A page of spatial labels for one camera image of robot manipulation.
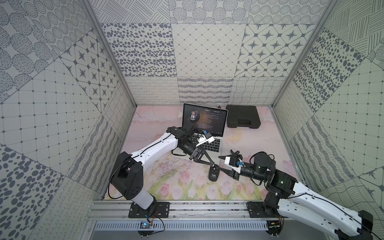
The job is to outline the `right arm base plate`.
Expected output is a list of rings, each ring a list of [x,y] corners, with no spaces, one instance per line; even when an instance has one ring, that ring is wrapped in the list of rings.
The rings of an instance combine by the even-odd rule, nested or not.
[[[247,202],[246,208],[251,219],[285,217],[278,213],[279,206],[277,203]]]

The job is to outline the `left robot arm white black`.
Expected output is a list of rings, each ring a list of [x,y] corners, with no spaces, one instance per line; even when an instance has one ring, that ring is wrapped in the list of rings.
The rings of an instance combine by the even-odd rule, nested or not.
[[[212,143],[213,135],[199,131],[191,122],[182,127],[169,127],[156,141],[136,152],[118,155],[110,176],[110,185],[122,194],[126,200],[133,201],[147,216],[157,211],[157,200],[144,189],[144,172],[164,154],[177,148],[183,151],[195,163],[213,166],[215,163],[202,147],[206,142]]]

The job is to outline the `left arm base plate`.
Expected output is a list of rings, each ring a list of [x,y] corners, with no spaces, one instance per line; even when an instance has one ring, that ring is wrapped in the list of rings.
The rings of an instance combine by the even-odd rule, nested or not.
[[[136,203],[132,203],[129,212],[130,219],[139,218],[168,218],[170,211],[170,202],[154,201],[147,209],[141,208]]]

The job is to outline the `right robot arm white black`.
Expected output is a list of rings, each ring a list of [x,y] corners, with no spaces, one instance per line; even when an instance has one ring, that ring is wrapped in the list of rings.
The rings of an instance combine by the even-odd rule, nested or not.
[[[234,180],[240,176],[257,180],[268,191],[264,211],[299,221],[323,232],[335,240],[373,240],[373,215],[343,207],[311,190],[293,176],[276,168],[273,155],[258,152],[250,162],[239,152],[222,156],[226,168],[222,171]]]

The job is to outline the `black wireless mouse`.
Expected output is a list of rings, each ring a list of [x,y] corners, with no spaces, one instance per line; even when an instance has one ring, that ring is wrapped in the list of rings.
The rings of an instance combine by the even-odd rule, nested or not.
[[[219,174],[220,174],[220,170],[214,166],[211,166],[209,168],[208,179],[211,182],[216,182],[218,180]]]

